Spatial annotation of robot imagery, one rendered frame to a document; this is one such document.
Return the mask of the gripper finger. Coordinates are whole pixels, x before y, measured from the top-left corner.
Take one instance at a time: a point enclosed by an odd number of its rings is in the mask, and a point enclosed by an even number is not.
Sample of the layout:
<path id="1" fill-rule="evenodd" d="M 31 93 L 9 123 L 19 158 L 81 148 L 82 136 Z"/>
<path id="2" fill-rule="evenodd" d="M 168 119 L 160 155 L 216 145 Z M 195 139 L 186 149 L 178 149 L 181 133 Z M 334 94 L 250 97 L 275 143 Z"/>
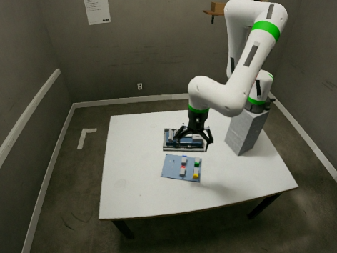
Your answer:
<path id="1" fill-rule="evenodd" d="M 213 136 L 212 136 L 212 133 L 210 131 L 210 126 L 208 127 L 204 127 L 204 129 L 206 130 L 206 132 L 208 132 L 208 136 L 204 133 L 204 132 L 200 132 L 199 130 L 197 130 L 197 133 L 203 137 L 206 141 L 206 148 L 205 148 L 205 152 L 207 152 L 207 149 L 208 149 L 208 146 L 213 143 Z"/>
<path id="2" fill-rule="evenodd" d="M 175 133 L 174 135 L 174 139 L 176 139 L 178 141 L 178 149 L 180 147 L 180 140 L 185 137 L 186 135 L 193 133 L 194 129 L 192 129 L 191 131 L 189 131 L 188 129 L 184 132 L 182 132 L 185 128 L 187 128 L 188 125 L 185 125 L 184 123 L 182 123 L 181 127 L 179 128 L 179 130 Z"/>

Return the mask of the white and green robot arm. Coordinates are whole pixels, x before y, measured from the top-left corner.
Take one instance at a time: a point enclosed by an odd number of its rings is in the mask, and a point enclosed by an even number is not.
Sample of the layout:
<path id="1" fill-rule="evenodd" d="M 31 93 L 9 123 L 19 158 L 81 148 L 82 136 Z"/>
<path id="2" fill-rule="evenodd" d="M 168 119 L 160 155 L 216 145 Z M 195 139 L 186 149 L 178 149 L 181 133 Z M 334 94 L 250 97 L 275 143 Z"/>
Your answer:
<path id="1" fill-rule="evenodd" d="M 270 110 L 268 99 L 273 76 L 261 70 L 288 20 L 286 9 L 277 3 L 230 0 L 224 8 L 228 31 L 226 85 L 197 76 L 188 85 L 188 118 L 208 119 L 209 109 L 235 117 L 245 109 L 253 114 Z M 248 27 L 252 26 L 248 35 Z M 265 103 L 264 103 L 265 102 Z M 209 107 L 207 107 L 209 106 Z"/>

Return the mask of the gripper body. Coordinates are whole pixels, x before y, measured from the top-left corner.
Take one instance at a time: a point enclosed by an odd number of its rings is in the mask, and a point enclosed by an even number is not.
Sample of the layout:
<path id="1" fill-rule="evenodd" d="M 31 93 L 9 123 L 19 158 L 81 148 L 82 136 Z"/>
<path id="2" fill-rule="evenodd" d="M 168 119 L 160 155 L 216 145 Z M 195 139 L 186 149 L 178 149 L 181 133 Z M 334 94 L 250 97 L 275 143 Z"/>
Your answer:
<path id="1" fill-rule="evenodd" d="M 194 129 L 194 132 L 192 134 L 198 134 L 197 130 L 199 130 L 200 132 L 203 132 L 205 130 L 204 129 L 204 124 L 205 124 L 205 122 L 197 123 L 197 122 L 191 121 L 189 119 L 187 129 L 189 131 L 191 131 L 192 129 Z"/>

